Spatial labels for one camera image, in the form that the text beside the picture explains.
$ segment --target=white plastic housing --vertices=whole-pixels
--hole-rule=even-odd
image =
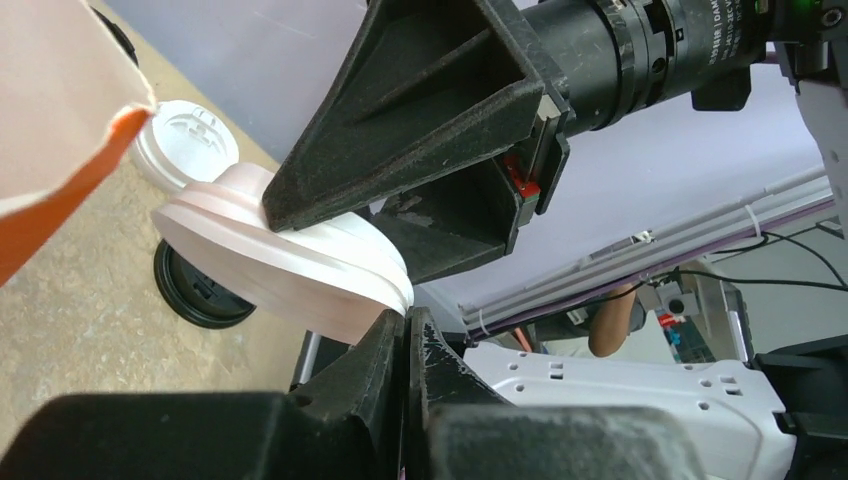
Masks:
[[[765,375],[741,362],[653,365],[554,357],[491,343],[465,362],[518,406],[647,406],[674,415],[704,470],[725,480],[777,480],[789,470],[795,437],[782,433],[783,403]]]
[[[167,193],[191,182],[212,182],[239,161],[238,144],[224,122],[185,100],[160,103],[128,152],[144,176]]]

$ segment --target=white panel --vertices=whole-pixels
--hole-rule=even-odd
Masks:
[[[650,365],[554,357],[481,343],[465,362],[518,406],[641,406],[674,416],[695,443],[704,470],[727,480],[777,480],[789,470],[795,437],[765,375],[741,362]]]

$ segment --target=white plastic lid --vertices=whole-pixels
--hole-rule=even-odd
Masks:
[[[188,184],[153,223],[223,287],[319,335],[353,344],[383,310],[405,315],[412,283],[394,245],[353,213],[270,231],[261,197],[272,178],[258,165],[233,165],[212,183]]]
[[[211,182],[239,160],[236,139],[221,119],[185,100],[160,103],[129,153],[144,176],[168,193]]]

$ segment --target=screw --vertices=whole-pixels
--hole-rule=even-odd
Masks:
[[[839,25],[842,22],[842,19],[845,17],[845,13],[841,8],[831,8],[830,10],[824,12],[822,15],[822,25],[827,28],[833,28]]]

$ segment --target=orange paper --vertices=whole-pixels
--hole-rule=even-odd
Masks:
[[[0,2],[0,286],[115,170],[155,104],[87,3]]]

